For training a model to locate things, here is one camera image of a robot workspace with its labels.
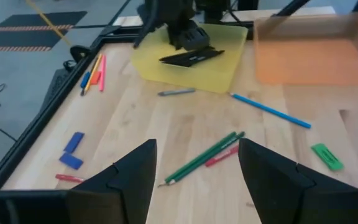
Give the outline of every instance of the yellow pencil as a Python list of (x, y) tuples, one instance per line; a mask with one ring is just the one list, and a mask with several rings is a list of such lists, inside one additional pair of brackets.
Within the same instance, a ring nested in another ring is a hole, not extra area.
[(90, 76), (90, 78), (89, 78), (89, 80), (88, 80), (88, 83), (87, 83), (86, 86), (85, 86), (85, 93), (89, 90), (89, 88), (90, 88), (90, 86), (91, 86), (92, 77), (93, 77), (93, 75), (96, 73), (97, 69), (99, 68), (99, 64), (100, 64), (101, 58), (102, 58), (102, 54), (99, 54), (99, 57), (98, 57), (98, 59), (97, 59), (95, 65), (94, 65), (94, 67), (93, 67), (93, 69), (92, 69), (91, 76)]

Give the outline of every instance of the wooden table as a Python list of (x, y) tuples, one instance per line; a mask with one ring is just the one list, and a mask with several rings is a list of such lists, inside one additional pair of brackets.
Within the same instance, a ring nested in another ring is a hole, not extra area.
[[(242, 20), (274, 11), (237, 12)], [(299, 14), (329, 14), (331, 7), (302, 9)], [(138, 17), (116, 23), (137, 25)], [(294, 161), (358, 187), (358, 87), (262, 85), (254, 75), (252, 43), (246, 43), (231, 91), (248, 96), (312, 124), (304, 129), (227, 95), (205, 91), (159, 97), (180, 88), (138, 76), (129, 59), (131, 44), (105, 45), (106, 87), (80, 97), (68, 95), (3, 189), (69, 189), (55, 174), (92, 175), (149, 138), (157, 139), (156, 184), (231, 131)], [(59, 162), (75, 131), (85, 137), (75, 152), (84, 160), (75, 171)], [(345, 165), (331, 172), (310, 146), (325, 143)], [(200, 167), (181, 182), (154, 190), (147, 223), (259, 223), (237, 156), (211, 168)]]

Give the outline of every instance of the gray floor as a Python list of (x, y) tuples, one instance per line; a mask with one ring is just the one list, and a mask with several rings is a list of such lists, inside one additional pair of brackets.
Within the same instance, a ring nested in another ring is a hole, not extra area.
[[(34, 0), (43, 12), (88, 11), (78, 25), (106, 24), (125, 0)], [(132, 0), (122, 16), (136, 15), (143, 0)], [(260, 0), (259, 9), (277, 9), (290, 0)], [(346, 13), (355, 0), (311, 0), (308, 7), (333, 6)], [(35, 14), (24, 0), (0, 0), (0, 22), (13, 14)], [(71, 30), (67, 38), (74, 44), (89, 45), (101, 29)], [(56, 69), (70, 59), (69, 48), (60, 41), (49, 52), (0, 52), (0, 84), (7, 88), (0, 94), (0, 128), (17, 139), (38, 113)], [(0, 132), (0, 160), (14, 141)]]

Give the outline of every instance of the yellow and black tape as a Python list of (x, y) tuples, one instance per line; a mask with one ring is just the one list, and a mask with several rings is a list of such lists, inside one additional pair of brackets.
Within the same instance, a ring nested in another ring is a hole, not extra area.
[[(55, 26), (58, 30), (68, 30), (73, 25)], [(0, 27), (0, 31), (32, 31), (32, 30), (53, 30), (50, 26), (18, 26), (18, 27)]]
[(0, 51), (3, 52), (39, 52), (39, 51), (48, 51), (52, 48), (50, 47), (0, 47)]

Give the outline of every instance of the orange translucent bin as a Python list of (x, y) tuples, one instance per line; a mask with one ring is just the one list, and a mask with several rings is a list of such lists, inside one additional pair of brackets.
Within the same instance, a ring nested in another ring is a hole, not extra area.
[(261, 19), (254, 28), (262, 83), (358, 85), (358, 13)]

